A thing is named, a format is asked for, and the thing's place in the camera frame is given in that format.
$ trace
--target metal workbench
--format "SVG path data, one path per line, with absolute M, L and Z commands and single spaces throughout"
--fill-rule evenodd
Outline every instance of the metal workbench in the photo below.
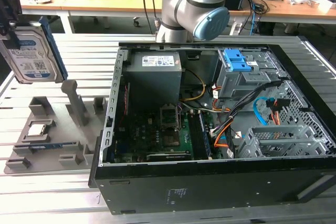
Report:
M 118 42 L 154 41 L 151 35 L 55 34 L 54 37 L 69 79 L 77 80 L 77 92 L 84 101 L 98 95 L 108 97 Z M 298 37 L 258 36 L 224 36 L 216 41 L 279 44 L 336 113 L 336 71 L 307 41 Z M 336 187 L 302 205 L 112 216 L 99 191 L 88 188 L 89 170 L 6 175 L 5 163 L 30 114 L 30 100 L 41 95 L 47 96 L 51 103 L 68 102 L 60 84 L 21 85 L 10 74 L 0 87 L 0 223 L 336 222 Z M 225 188 L 221 190 L 225 197 Z

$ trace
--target yellow wire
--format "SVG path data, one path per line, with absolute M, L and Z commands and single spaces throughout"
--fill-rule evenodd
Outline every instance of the yellow wire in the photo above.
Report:
M 188 69 L 188 71 L 190 71 L 191 73 L 193 73 L 201 81 L 202 86 L 203 86 L 203 90 L 202 90 L 202 93 L 200 95 L 196 96 L 196 97 L 180 99 L 180 101 L 182 101 L 182 102 L 197 100 L 197 99 L 201 98 L 204 95 L 204 93 L 205 93 L 206 84 L 204 83 L 204 81 L 197 74 L 195 74 L 195 72 L 191 71 L 190 69 Z

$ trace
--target orange cable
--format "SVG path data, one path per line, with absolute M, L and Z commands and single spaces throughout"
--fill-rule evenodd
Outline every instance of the orange cable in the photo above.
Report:
M 227 126 L 225 126 L 224 129 L 222 129 L 222 131 L 220 132 L 220 134 L 219 134 L 218 137 L 216 138 L 216 141 L 215 141 L 215 144 L 214 144 L 215 147 L 228 147 L 227 144 L 218 144 L 218 141 L 219 141 L 221 135 L 226 131 L 226 129 L 227 129 L 231 124 L 232 124 L 232 121 L 229 122 L 229 124 L 228 124 Z

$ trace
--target blue hard drive label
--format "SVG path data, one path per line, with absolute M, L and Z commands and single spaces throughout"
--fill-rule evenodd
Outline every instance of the blue hard drive label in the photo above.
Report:
M 20 40 L 19 41 L 20 46 L 36 46 L 36 42 L 33 40 Z

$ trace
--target wooden desk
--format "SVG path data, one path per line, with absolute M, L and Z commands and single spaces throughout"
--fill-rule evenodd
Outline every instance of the wooden desk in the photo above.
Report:
M 58 15 L 66 33 L 74 33 L 70 16 L 145 17 L 142 0 L 51 0 L 49 4 L 34 5 L 21 0 L 24 14 Z M 308 4 L 290 5 L 286 0 L 266 1 L 270 11 L 261 18 L 265 22 L 336 24 L 336 10 L 327 14 Z M 146 0 L 150 17 L 153 17 L 152 0 Z M 161 16 L 162 0 L 155 0 L 158 16 Z M 231 19 L 242 23 L 249 15 L 247 1 L 242 10 L 230 11 Z

